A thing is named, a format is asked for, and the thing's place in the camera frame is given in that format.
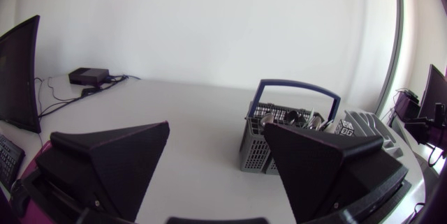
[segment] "gray basket grid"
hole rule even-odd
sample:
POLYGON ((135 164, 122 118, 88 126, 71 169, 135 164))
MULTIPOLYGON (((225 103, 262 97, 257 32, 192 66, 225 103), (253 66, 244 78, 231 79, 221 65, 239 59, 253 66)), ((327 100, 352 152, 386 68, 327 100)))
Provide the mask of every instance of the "gray basket grid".
MULTIPOLYGON (((310 117, 310 111, 304 109, 294 109, 274 105, 272 103, 259 103, 253 117, 247 117, 244 137, 240 147, 241 166, 244 172, 261 172, 265 170, 267 174, 278 174, 274 160, 270 155, 270 148, 264 139, 263 129, 260 127, 260 120, 265 113, 270 112, 274 116, 274 123, 286 125, 284 117, 291 110, 296 110, 306 121, 310 117)), ((321 117, 319 113, 314 113, 315 117, 321 117)), ((303 127, 303 123, 296 123, 292 126, 303 127)))

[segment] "small black box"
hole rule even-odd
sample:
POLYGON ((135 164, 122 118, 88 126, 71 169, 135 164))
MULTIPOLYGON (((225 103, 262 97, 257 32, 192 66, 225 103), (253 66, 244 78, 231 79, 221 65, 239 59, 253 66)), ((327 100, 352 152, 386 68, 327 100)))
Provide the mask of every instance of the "small black box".
POLYGON ((104 79, 109 76, 108 69, 79 68, 68 74, 71 84, 92 85, 100 87, 104 79))

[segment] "black triangular object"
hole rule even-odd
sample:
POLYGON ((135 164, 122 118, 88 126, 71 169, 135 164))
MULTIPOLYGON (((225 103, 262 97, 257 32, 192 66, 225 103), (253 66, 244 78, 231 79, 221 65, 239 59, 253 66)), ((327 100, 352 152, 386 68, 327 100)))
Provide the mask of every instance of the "black triangular object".
POLYGON ((267 124, 264 130, 297 223, 310 221, 347 160, 379 151, 380 136, 347 137, 267 124))
MULTIPOLYGON (((168 122, 163 122, 87 134, 56 132, 50 139, 55 151, 91 163, 119 217, 135 221, 168 136, 168 122)), ((55 171, 49 165, 41 169, 47 174, 55 171)))

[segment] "white wall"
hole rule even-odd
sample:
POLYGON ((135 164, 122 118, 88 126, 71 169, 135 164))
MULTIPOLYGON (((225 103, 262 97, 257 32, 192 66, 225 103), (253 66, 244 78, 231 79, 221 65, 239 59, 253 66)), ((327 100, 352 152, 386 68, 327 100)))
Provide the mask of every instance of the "white wall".
POLYGON ((364 0, 365 20, 358 64, 346 100, 373 111, 388 72, 393 50, 397 0, 364 0))
POLYGON ((423 96, 430 64, 443 74, 447 65, 447 15, 441 0, 416 0, 417 23, 415 61, 408 88, 423 96))
POLYGON ((397 89, 409 88, 422 99, 430 64, 445 73, 446 42, 447 17, 441 0, 404 0, 402 49, 395 80, 381 116, 394 107, 393 97, 397 89))
POLYGON ((41 15, 39 77, 88 66, 245 89, 283 78, 366 110, 379 96, 395 27, 395 0, 0 0, 0 10, 10 2, 0 33, 12 17, 41 15))

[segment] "dish rack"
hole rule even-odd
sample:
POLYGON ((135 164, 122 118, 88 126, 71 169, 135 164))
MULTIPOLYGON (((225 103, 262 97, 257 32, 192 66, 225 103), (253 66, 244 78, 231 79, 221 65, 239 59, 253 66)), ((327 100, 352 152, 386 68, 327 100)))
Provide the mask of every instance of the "dish rack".
MULTIPOLYGON (((261 119, 266 113, 269 112, 273 114, 273 123, 288 125, 286 115, 290 111, 297 111, 298 114, 304 117, 306 122, 310 120, 312 112, 305 109, 295 109, 291 107, 274 105, 272 103, 259 103, 265 86, 310 89, 334 98, 328 120, 335 118, 340 104, 340 97, 327 89, 304 82, 291 80, 261 80, 259 82, 258 90, 256 91, 253 101, 250 103, 249 111, 247 113, 247 117, 245 118, 246 123, 244 136, 242 137, 242 143, 239 149, 240 169, 243 172, 259 173, 264 171, 266 174, 278 174, 277 166, 273 157, 270 155, 270 148, 264 139, 261 119)), ((318 112, 315 112, 313 117, 320 117, 321 121, 324 121, 323 117, 318 112)), ((305 122, 299 121, 290 125, 290 127, 302 128, 304 125, 305 122)))
POLYGON ((352 123, 356 137, 380 135, 383 138, 382 149, 385 152, 397 160, 403 157, 404 152, 400 149, 396 139, 375 114, 346 110, 344 112, 346 113, 344 120, 352 123))

